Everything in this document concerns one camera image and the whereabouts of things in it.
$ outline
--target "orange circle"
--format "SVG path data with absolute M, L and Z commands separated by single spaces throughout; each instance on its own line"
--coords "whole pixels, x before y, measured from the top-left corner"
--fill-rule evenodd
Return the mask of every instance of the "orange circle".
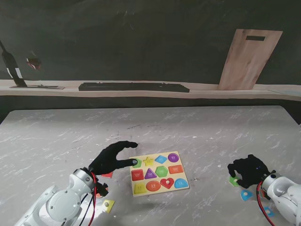
M 146 189 L 149 190 L 150 192 L 156 192 L 161 188 L 161 184 L 158 181 L 150 181 L 149 183 L 146 184 Z

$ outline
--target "green puzzle piece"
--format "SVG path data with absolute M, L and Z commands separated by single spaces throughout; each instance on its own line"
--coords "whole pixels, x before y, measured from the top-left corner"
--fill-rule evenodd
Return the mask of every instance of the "green puzzle piece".
M 168 174 L 168 169 L 166 169 L 165 166 L 158 166 L 156 168 L 156 174 L 158 175 L 158 177 L 163 178 L 166 177 Z
M 142 161 L 140 159 L 136 159 L 137 160 L 137 165 L 133 166 L 133 168 L 139 168 L 141 167 Z
M 240 178 L 236 177 L 231 177 L 229 178 L 229 182 L 233 185 L 233 187 L 239 187 L 239 184 L 235 180 L 240 180 Z

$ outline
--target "white table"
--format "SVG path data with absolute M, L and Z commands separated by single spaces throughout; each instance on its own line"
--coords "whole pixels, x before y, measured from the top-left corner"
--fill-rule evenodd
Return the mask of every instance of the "white table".
M 140 144 L 120 159 L 178 151 L 190 189 L 134 198 L 129 169 L 119 169 L 100 178 L 116 202 L 110 214 L 96 211 L 95 226 L 268 226 L 255 197 L 242 201 L 242 189 L 228 182 L 227 165 L 249 153 L 301 184 L 300 127 L 278 106 L 14 111 L 0 125 L 1 225 L 13 225 L 49 186 L 65 188 L 69 174 L 120 140 Z M 289 225 L 274 212 L 277 226 Z M 60 225 L 45 209 L 41 215 Z

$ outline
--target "red cable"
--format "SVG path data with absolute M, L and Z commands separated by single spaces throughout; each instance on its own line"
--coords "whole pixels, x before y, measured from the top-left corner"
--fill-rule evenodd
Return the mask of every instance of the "red cable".
M 265 212 L 265 210 L 264 210 L 264 208 L 262 206 L 262 203 L 261 203 L 261 200 L 260 200 L 260 196 L 259 196 L 259 190 L 260 190 L 261 185 L 262 185 L 262 181 L 257 185 L 257 188 L 256 188 L 256 197 L 257 197 L 257 202 L 258 202 L 259 208 L 262 211 L 262 213 L 264 214 L 265 218 L 268 220 L 268 222 L 272 226 L 275 226 L 274 223 L 268 217 L 268 214 Z
M 97 188 L 96 188 L 96 176 L 94 173 L 92 173 L 92 176 L 93 176 L 93 181 L 94 181 L 94 199 L 93 199 L 93 214 L 92 214 L 92 217 L 91 217 L 91 220 L 90 220 L 90 223 L 88 226 L 90 226 L 92 224 L 92 221 L 94 219 L 94 215 L 95 215 L 95 207 L 96 207 L 96 194 L 97 194 Z

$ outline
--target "dark wall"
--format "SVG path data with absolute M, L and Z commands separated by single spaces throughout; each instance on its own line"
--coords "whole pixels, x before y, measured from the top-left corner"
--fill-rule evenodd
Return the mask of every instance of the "dark wall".
M 237 28 L 280 30 L 260 84 L 301 85 L 298 0 L 1 0 L 0 39 L 29 80 L 218 84 Z M 40 71 L 27 57 L 42 61 Z M 10 79 L 0 60 L 0 79 Z

